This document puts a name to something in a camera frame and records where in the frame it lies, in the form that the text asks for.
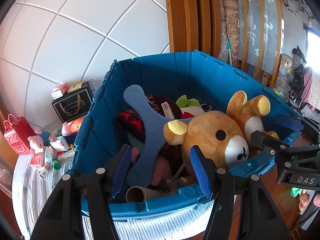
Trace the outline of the person right hand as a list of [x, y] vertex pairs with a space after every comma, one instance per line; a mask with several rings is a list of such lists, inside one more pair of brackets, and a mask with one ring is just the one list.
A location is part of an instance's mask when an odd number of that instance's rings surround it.
[[[300, 212], [304, 211], [308, 204], [310, 203], [310, 196], [307, 194], [307, 190], [303, 189], [299, 197], [299, 210]], [[313, 200], [313, 204], [316, 207], [320, 207], [320, 194], [317, 194]]]

